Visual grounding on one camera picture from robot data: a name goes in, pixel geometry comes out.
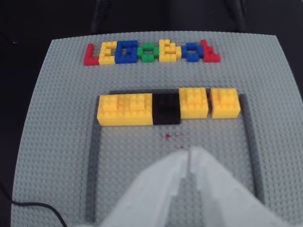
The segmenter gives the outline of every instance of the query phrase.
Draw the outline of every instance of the lego brick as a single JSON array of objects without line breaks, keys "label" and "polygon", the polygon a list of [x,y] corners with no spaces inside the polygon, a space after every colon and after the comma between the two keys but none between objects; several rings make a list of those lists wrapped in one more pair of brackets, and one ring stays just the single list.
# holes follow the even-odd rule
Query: lego brick
[{"label": "lego brick", "polygon": [[189,53],[187,55],[188,62],[199,62],[199,55],[197,53]]},{"label": "lego brick", "polygon": [[176,62],[177,58],[182,57],[180,46],[171,43],[169,39],[159,40],[159,61],[160,62]]},{"label": "lego brick", "polygon": [[143,56],[143,48],[138,47],[138,49],[137,49],[137,58],[141,59],[142,56]]},{"label": "lego brick", "polygon": [[155,44],[143,44],[144,51],[153,51]]},{"label": "lego brick", "polygon": [[88,44],[86,53],[84,56],[84,65],[85,66],[99,65],[99,58],[93,57],[93,52],[94,52],[94,44]]},{"label": "lego brick", "polygon": [[234,88],[212,88],[212,118],[237,118],[240,113],[240,103],[237,90]]},{"label": "lego brick", "polygon": [[117,41],[103,42],[99,55],[100,65],[115,64],[115,57],[111,54],[117,48]]},{"label": "lego brick", "polygon": [[221,62],[221,56],[214,53],[214,48],[208,46],[206,40],[201,40],[201,46],[204,51],[204,62]]},{"label": "lego brick", "polygon": [[154,61],[155,61],[155,59],[154,59],[153,54],[144,54],[142,57],[142,62],[149,63],[149,62],[154,62]]},{"label": "lego brick", "polygon": [[181,47],[182,58],[186,58],[188,62],[199,62],[199,58],[203,58],[204,52],[202,46],[197,46],[195,43],[186,43],[185,46]]},{"label": "lego brick", "polygon": [[101,126],[152,125],[152,94],[100,96],[97,119]]},{"label": "lego brick", "polygon": [[153,124],[180,124],[179,94],[152,94]]},{"label": "lego brick", "polygon": [[143,44],[143,47],[138,47],[137,57],[142,59],[144,63],[154,62],[155,58],[159,58],[159,47],[153,43]]},{"label": "lego brick", "polygon": [[[178,60],[174,64],[140,61],[113,67],[85,67],[82,63],[88,43],[94,43],[99,51],[101,43],[108,40],[157,43],[170,38],[184,46],[201,37],[214,44],[215,51],[224,53],[222,64],[189,65],[186,60]],[[96,137],[92,129],[96,96],[111,90],[179,87],[235,87],[238,94],[246,94],[258,154],[250,158],[245,111],[241,107],[235,119],[208,117],[184,120],[180,125],[132,127],[100,127],[97,123],[101,130],[98,167],[92,172],[89,151],[92,138]],[[272,35],[173,31],[56,39],[49,47],[28,109],[12,197],[20,202],[53,205],[68,226],[85,221],[97,226],[144,168],[177,149],[203,146],[252,193],[251,163],[259,159],[264,204],[289,223],[300,224],[300,119],[302,99],[279,41]],[[93,200],[96,220],[86,219],[87,194],[91,193],[87,181],[91,177],[92,181],[97,180]],[[192,188],[195,185],[194,180],[185,182],[172,198],[167,227],[201,226],[205,213],[201,202],[197,202],[200,199],[199,192]],[[56,217],[46,209],[11,208],[12,227],[58,225]]]},{"label": "lego brick", "polygon": [[208,102],[205,88],[179,88],[181,119],[206,118]]},{"label": "lego brick", "polygon": [[[116,64],[137,63],[138,41],[118,41],[115,53]],[[126,55],[123,55],[123,49],[126,49]]]}]

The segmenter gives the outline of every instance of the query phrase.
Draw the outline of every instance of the red stain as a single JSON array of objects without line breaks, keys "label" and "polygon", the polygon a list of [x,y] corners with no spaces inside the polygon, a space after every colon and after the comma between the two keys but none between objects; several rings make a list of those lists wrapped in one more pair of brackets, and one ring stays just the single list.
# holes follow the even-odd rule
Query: red stain
[{"label": "red stain", "polygon": [[165,135],[165,140],[168,140],[170,137],[171,137],[171,135],[166,134],[166,135]]}]

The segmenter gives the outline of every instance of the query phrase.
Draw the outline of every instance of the lego baseplate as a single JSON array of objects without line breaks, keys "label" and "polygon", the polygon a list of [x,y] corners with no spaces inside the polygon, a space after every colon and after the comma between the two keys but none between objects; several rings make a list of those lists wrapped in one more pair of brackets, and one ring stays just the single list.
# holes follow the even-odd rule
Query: lego baseplate
[{"label": "lego baseplate", "polygon": [[[220,63],[118,64],[85,67],[104,41],[206,39]],[[234,87],[245,98],[237,119],[181,125],[101,128],[97,98],[111,91]],[[13,199],[58,209],[69,226],[100,223],[136,175],[177,149],[202,146],[272,211],[303,222],[303,104],[275,36],[217,32],[148,32],[53,40],[40,71],[20,143]],[[172,199],[167,226],[201,226],[192,179]],[[11,226],[58,226],[43,208],[12,206]]]}]

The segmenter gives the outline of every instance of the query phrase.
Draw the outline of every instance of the yellow brick row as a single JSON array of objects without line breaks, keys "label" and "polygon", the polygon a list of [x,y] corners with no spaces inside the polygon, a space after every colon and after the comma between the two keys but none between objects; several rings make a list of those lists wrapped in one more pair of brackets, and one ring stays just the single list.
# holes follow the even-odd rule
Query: yellow brick row
[{"label": "yellow brick row", "polygon": [[159,61],[160,62],[176,62],[181,58],[181,46],[171,43],[169,39],[159,40]]},{"label": "yellow brick row", "polygon": [[97,119],[101,126],[152,125],[152,94],[100,96]]},{"label": "yellow brick row", "polygon": [[[237,118],[241,111],[237,90],[212,88],[212,118]],[[203,87],[179,88],[181,119],[207,118],[209,107]],[[153,125],[152,94],[100,96],[97,119],[101,126]]]},{"label": "yellow brick row", "polygon": [[111,54],[112,50],[117,48],[117,41],[103,42],[99,55],[100,65],[115,64],[115,57]]}]

